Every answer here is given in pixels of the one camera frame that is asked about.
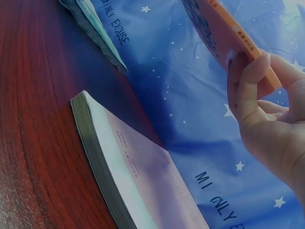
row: finger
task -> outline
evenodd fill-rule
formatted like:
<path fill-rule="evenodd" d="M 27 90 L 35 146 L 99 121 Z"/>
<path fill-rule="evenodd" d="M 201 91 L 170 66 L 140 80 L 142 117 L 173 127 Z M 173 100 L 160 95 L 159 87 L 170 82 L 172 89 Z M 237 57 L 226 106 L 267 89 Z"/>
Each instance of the finger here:
<path fill-rule="evenodd" d="M 275 113 L 286 113 L 289 111 L 288 107 L 283 107 L 278 104 L 274 104 L 267 100 L 259 100 L 258 105 L 268 114 L 275 114 Z"/>
<path fill-rule="evenodd" d="M 296 81 L 305 79 L 305 73 L 284 58 L 271 54 L 271 67 L 283 85 L 283 88 L 289 90 L 289 87 Z"/>
<path fill-rule="evenodd" d="M 290 116 L 293 122 L 305 120 L 305 79 L 295 81 L 289 86 L 288 98 Z"/>
<path fill-rule="evenodd" d="M 230 110 L 236 117 L 237 115 L 237 91 L 240 78 L 242 76 L 244 68 L 248 64 L 247 56 L 244 53 L 238 53 L 232 60 L 228 68 L 228 82 L 227 82 L 227 93 L 228 93 L 228 104 Z"/>
<path fill-rule="evenodd" d="M 263 54 L 248 65 L 242 74 L 237 94 L 237 117 L 239 122 L 244 122 L 251 117 L 249 124 L 262 120 L 259 115 L 257 102 L 257 84 L 263 79 L 270 67 L 270 55 Z"/>

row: wood grain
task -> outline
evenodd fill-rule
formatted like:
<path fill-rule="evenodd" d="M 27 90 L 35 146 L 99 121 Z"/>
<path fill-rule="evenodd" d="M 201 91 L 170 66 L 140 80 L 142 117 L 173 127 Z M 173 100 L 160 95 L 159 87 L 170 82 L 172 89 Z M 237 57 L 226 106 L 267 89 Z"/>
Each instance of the wood grain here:
<path fill-rule="evenodd" d="M 159 143 L 126 78 L 57 0 L 0 0 L 0 228 L 116 228 L 69 105 L 82 90 Z"/>

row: white book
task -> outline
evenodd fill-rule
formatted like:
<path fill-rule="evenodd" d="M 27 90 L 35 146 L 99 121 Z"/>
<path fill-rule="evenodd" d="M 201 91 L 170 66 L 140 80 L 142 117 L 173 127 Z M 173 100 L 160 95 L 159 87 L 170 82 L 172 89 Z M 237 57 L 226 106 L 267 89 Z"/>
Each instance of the white book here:
<path fill-rule="evenodd" d="M 120 229 L 207 229 L 169 153 L 86 91 L 71 100 L 96 181 Z"/>

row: fingernail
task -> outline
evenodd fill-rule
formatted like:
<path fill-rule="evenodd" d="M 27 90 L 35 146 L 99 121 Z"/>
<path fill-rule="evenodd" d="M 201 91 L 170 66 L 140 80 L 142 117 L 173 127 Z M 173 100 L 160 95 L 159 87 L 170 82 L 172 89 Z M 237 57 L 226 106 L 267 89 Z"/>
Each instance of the fingernail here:
<path fill-rule="evenodd" d="M 264 53 L 262 53 L 260 58 L 265 59 L 265 60 L 269 60 L 270 59 L 270 53 L 264 52 Z"/>
<path fill-rule="evenodd" d="M 262 54 L 264 54 L 264 53 L 268 53 L 268 52 L 266 52 L 265 50 L 263 50 L 263 49 L 259 49 L 260 51 L 261 51 L 261 53 Z"/>

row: orange book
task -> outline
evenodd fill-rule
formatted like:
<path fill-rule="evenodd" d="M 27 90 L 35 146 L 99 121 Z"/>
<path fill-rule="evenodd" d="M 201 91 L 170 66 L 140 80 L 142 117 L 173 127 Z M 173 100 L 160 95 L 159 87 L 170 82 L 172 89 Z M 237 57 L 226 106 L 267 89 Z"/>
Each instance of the orange book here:
<path fill-rule="evenodd" d="M 229 60 L 239 52 L 246 53 L 250 61 L 262 55 L 251 38 L 217 0 L 182 0 L 182 3 L 204 44 L 226 72 Z M 274 91 L 282 86 L 271 67 L 264 80 Z"/>

